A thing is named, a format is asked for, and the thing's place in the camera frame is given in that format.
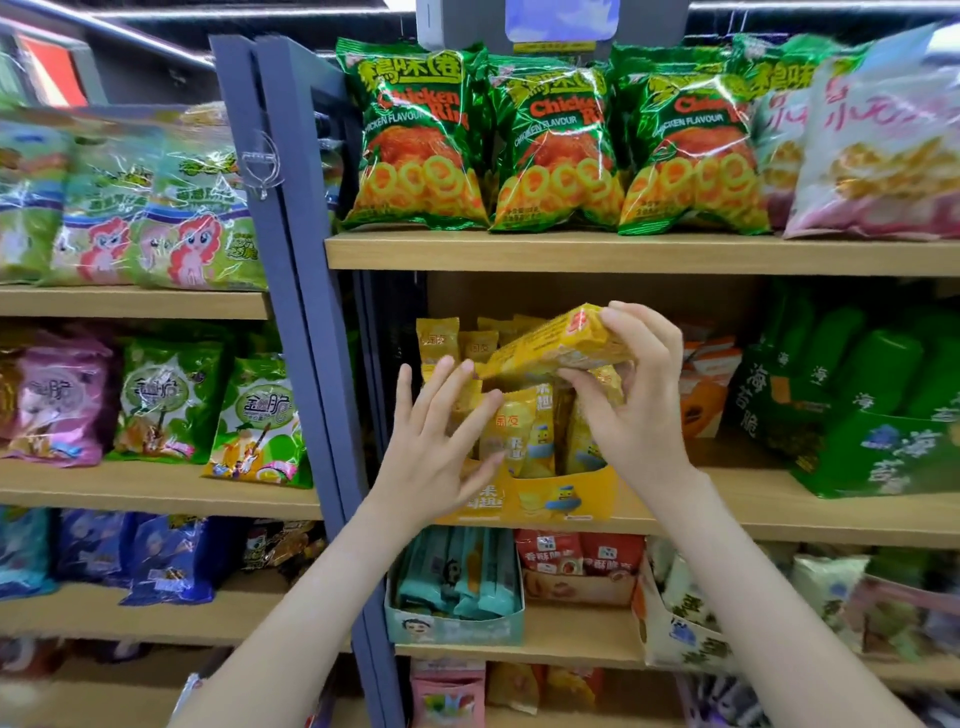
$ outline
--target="right hand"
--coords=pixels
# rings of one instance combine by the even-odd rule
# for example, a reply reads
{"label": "right hand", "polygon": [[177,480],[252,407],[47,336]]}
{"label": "right hand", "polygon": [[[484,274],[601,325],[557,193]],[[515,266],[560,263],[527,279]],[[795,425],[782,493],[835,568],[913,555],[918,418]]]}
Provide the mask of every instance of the right hand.
{"label": "right hand", "polygon": [[604,325],[630,347],[634,362],[618,365],[626,403],[613,407],[590,372],[560,369],[604,459],[647,501],[682,486],[697,472],[686,456],[680,415],[684,335],[657,311],[611,301]]}

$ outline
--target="teal snack bag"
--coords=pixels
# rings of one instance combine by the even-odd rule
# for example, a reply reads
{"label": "teal snack bag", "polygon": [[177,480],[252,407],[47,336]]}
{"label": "teal snack bag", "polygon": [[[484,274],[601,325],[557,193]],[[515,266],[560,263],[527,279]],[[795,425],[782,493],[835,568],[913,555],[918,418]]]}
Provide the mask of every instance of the teal snack bag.
{"label": "teal snack bag", "polygon": [[74,136],[63,221],[41,285],[133,283],[139,237],[162,151],[157,127],[105,125]]}
{"label": "teal snack bag", "polygon": [[67,134],[0,120],[0,283],[36,282],[63,215]]}
{"label": "teal snack bag", "polygon": [[204,477],[296,485],[306,455],[293,386],[282,359],[237,359]]}
{"label": "teal snack bag", "polygon": [[146,219],[129,250],[135,281],[267,290],[229,127],[176,127],[165,145]]}
{"label": "teal snack bag", "polygon": [[133,340],[124,351],[112,459],[204,465],[221,401],[223,345]]}

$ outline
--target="cartoon mascot illustration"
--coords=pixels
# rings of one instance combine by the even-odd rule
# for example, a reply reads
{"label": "cartoon mascot illustration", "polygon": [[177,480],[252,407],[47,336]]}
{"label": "cartoon mascot illustration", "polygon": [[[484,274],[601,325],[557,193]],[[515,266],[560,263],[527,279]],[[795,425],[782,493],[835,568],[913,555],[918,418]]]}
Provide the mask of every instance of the cartoon mascot illustration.
{"label": "cartoon mascot illustration", "polygon": [[130,226],[112,217],[90,228],[90,250],[80,256],[79,271],[87,282],[112,285],[120,282],[118,261],[130,245]]}
{"label": "cartoon mascot illustration", "polygon": [[178,288],[206,288],[204,267],[220,249],[220,221],[207,213],[180,225],[167,274]]}

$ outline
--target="white snack bag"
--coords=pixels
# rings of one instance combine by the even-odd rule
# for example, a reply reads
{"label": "white snack bag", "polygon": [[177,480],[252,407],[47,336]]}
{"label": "white snack bag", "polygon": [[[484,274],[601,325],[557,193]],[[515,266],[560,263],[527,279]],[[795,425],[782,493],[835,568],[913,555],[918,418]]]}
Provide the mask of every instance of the white snack bag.
{"label": "white snack bag", "polygon": [[818,72],[784,237],[960,236],[960,76],[891,73]]}

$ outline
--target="hand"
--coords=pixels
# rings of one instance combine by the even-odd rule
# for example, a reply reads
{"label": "hand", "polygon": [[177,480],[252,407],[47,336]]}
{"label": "hand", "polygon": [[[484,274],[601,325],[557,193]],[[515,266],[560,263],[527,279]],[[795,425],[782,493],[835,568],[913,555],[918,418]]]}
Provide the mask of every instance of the hand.
{"label": "hand", "polygon": [[651,505],[658,493],[696,475],[680,420],[684,335],[651,308],[611,301],[604,325],[630,347],[635,362],[618,365],[626,403],[614,408],[589,372],[561,369],[577,390],[593,439],[608,463]]}
{"label": "hand", "polygon": [[445,356],[420,390],[417,401],[411,403],[410,367],[400,367],[394,434],[367,500],[375,502],[386,519],[399,520],[411,537],[489,485],[503,462],[505,453],[499,452],[487,458],[466,480],[460,479],[464,460],[503,402],[499,390],[488,392],[456,432],[447,437],[453,405],[472,376],[472,361],[454,366],[453,358]]}

